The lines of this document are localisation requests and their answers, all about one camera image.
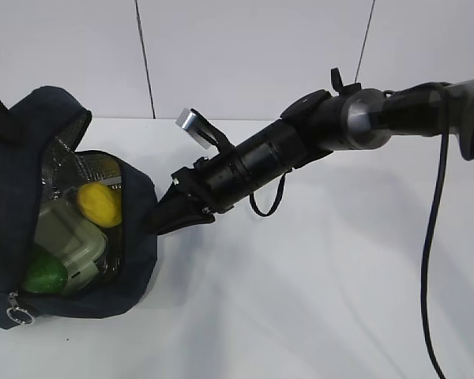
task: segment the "black cable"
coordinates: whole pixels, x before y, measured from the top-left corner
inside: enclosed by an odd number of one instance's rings
[[[155,119],[156,118],[155,102],[152,97],[151,79],[149,77],[148,56],[145,53],[144,33],[142,32],[141,12],[139,11],[138,0],[135,0],[135,17],[137,18],[137,28],[139,31],[139,39],[141,41],[142,58],[144,59],[144,67],[145,67],[145,77],[148,82],[149,101],[151,103],[152,118]]]
[[[367,44],[367,37],[369,36],[369,29],[371,28],[372,15],[374,14],[375,5],[376,5],[376,0],[372,0],[371,11],[369,12],[369,19],[367,20],[367,28],[365,29],[365,36],[363,37],[362,50],[360,50],[358,65],[356,67],[355,83],[358,80],[358,74],[360,73],[360,66],[362,65],[362,60],[363,60],[363,52],[365,51],[365,45]]]
[[[448,106],[446,90],[439,83],[425,84],[429,87],[434,87],[441,96],[441,109],[439,110],[439,126],[441,128],[441,149],[439,153],[439,165],[437,171],[437,181],[435,183],[434,199],[428,218],[427,233],[425,235],[425,243],[423,244],[423,256],[421,259],[421,278],[420,278],[420,307],[421,307],[421,321],[423,324],[423,335],[425,344],[427,345],[428,356],[430,357],[432,366],[440,379],[446,379],[442,372],[441,366],[438,364],[435,357],[434,347],[432,346],[432,339],[430,334],[430,325],[428,323],[428,307],[427,307],[427,291],[428,291],[428,263],[430,260],[430,252],[432,247],[432,240],[434,238],[435,223],[439,205],[441,203],[442,187],[444,185],[444,178],[446,176],[446,162],[448,157],[448,142],[449,142],[449,124],[448,124]]]
[[[286,174],[288,172],[285,172],[283,176],[281,176],[281,179],[279,181],[279,185],[277,186],[277,193],[276,193],[276,198],[274,199],[274,202],[272,204],[272,207],[270,207],[270,210],[267,213],[262,212],[258,206],[256,205],[256,201],[254,200],[254,193],[250,195],[250,205],[251,208],[254,210],[254,212],[259,215],[260,217],[269,217],[271,216],[276,210],[277,207],[279,207],[279,203],[283,199],[283,194],[284,194],[284,183],[286,182]]]

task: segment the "dark blue bag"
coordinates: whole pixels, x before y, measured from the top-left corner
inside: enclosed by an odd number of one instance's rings
[[[104,152],[73,153],[90,122],[91,113],[61,88],[39,88],[9,111],[0,104],[0,328],[29,323],[41,314],[80,318],[122,314],[146,291],[156,263],[156,236],[146,233],[143,220],[156,204],[154,185],[145,174]],[[79,180],[76,171],[83,166],[95,171],[98,179],[106,178],[109,167],[121,176],[118,274],[67,297],[24,293],[20,283],[41,202],[50,191],[59,190],[54,185],[64,186],[70,176],[64,174],[56,183],[43,177],[55,178],[50,170],[69,167],[74,180]]]

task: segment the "zipper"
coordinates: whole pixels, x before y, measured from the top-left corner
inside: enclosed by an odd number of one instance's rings
[[[7,316],[19,325],[31,325],[35,322],[33,315],[17,302],[19,294],[17,291],[9,293],[10,308],[7,309]]]

